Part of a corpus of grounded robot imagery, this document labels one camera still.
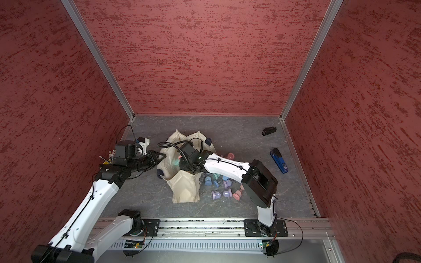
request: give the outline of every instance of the metal mounting plate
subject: metal mounting plate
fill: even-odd
[[[288,229],[285,220],[277,219],[271,227],[271,236],[275,236],[275,228],[278,237],[288,236]],[[244,220],[244,232],[245,236],[263,236],[258,228],[258,221],[256,219],[245,219]]]
[[[159,230],[159,219],[142,219],[144,225],[146,226],[146,236],[157,236]],[[130,239],[135,238],[129,234],[125,234],[125,237],[130,237]]]

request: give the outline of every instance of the red textured wall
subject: red textured wall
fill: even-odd
[[[0,4],[0,258],[30,262],[128,118],[59,0]]]
[[[421,254],[420,11],[345,0],[287,116],[347,263]]]
[[[280,114],[329,0],[75,0],[137,114]]]

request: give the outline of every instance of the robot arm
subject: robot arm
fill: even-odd
[[[203,167],[209,173],[224,175],[242,183],[250,199],[257,205],[258,220],[268,227],[272,226],[276,219],[273,201],[278,181],[260,161],[236,162],[211,154]]]
[[[143,154],[138,155],[138,147]],[[164,154],[148,151],[146,145],[134,141],[116,144],[115,157],[109,164],[100,165],[88,194],[64,227],[48,246],[38,245],[32,252],[33,263],[94,263],[117,239],[126,233],[143,233],[139,211],[123,210],[114,222],[88,240],[88,236],[102,211],[133,172],[155,167]]]
[[[69,221],[51,239],[48,246],[38,245],[32,252],[33,263],[94,263],[124,234],[138,236],[143,233],[140,212],[123,210],[112,224],[88,240],[102,211],[125,180],[133,172],[150,170],[165,158],[165,154],[146,152],[149,140],[139,141],[143,144],[135,141],[121,141],[116,144],[115,152],[111,155],[112,162],[100,165],[91,189]],[[200,170],[218,173],[240,182],[257,205],[258,220],[262,224],[260,231],[271,236],[270,227],[275,220],[273,201],[278,181],[260,161],[236,162],[207,151],[199,153],[194,149],[183,151],[183,155],[187,160],[180,160],[180,168],[184,163],[187,165],[183,169],[193,168],[190,171],[195,173]]]

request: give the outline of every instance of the pink plastic cup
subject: pink plastic cup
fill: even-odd
[[[226,155],[226,157],[225,157],[226,159],[228,159],[228,160],[234,160],[234,158],[235,158],[235,156],[234,156],[234,154],[232,153],[232,152],[230,152],[230,153],[228,153],[227,155]]]
[[[235,200],[239,201],[239,200],[240,200],[240,198],[241,198],[241,195],[242,195],[242,191],[241,191],[241,190],[237,190],[235,193],[233,193],[233,194],[232,194],[232,197],[233,197]]]

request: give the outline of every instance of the gray marble floor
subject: gray marble floor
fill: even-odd
[[[277,131],[262,136],[266,127]],[[149,138],[148,149],[159,151],[157,143],[165,141],[176,129],[184,135],[198,130],[212,139],[217,154],[232,152],[235,160],[251,162],[260,160],[278,180],[275,210],[280,217],[310,218],[314,212],[308,201],[294,166],[292,156],[277,117],[199,117],[199,116],[137,116],[133,124],[136,136]],[[282,174],[269,152],[277,147],[288,166]],[[233,192],[240,188],[234,182]],[[200,201],[172,203],[172,191],[164,180],[157,177],[156,168],[141,177],[126,181],[111,199],[102,216],[116,216],[123,209],[141,211],[142,217],[243,217],[256,218],[257,208],[244,193],[241,200],[221,197],[212,200],[211,191],[216,186],[200,186]]]

